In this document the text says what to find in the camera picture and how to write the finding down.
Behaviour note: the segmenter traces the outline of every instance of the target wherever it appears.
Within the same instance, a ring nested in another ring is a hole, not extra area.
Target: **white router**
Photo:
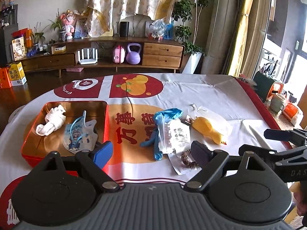
[[[90,49],[87,49],[87,59],[84,59],[84,49],[81,50],[82,59],[80,57],[80,51],[78,51],[78,61],[80,65],[96,64],[98,61],[98,49],[93,48],[93,58],[90,59]]]

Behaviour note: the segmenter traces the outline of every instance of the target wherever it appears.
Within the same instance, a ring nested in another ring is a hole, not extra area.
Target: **wooden floor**
[[[38,96],[67,84],[73,80],[94,78],[121,73],[164,73],[173,70],[151,68],[85,68],[80,73],[62,71],[61,78],[58,70],[26,73],[27,83],[13,86],[9,89],[0,89],[0,134],[7,125],[9,116],[18,107],[29,103]]]

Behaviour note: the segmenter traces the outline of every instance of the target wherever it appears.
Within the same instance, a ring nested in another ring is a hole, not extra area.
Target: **brown hair tie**
[[[181,155],[181,161],[188,168],[195,168],[196,166],[198,166],[198,164],[196,163],[196,161],[194,161],[194,162],[190,161],[189,154],[191,154],[191,149],[183,152],[182,155]]]

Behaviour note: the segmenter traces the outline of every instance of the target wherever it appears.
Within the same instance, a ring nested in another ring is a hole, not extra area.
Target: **yellow rubber chicken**
[[[203,134],[210,137],[216,144],[226,144],[224,136],[213,129],[212,124],[204,117],[197,117],[192,123],[192,127]]]

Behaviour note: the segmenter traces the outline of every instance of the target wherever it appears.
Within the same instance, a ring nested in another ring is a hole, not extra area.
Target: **black cylindrical speaker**
[[[119,23],[119,36],[128,37],[129,32],[129,22],[120,22]]]

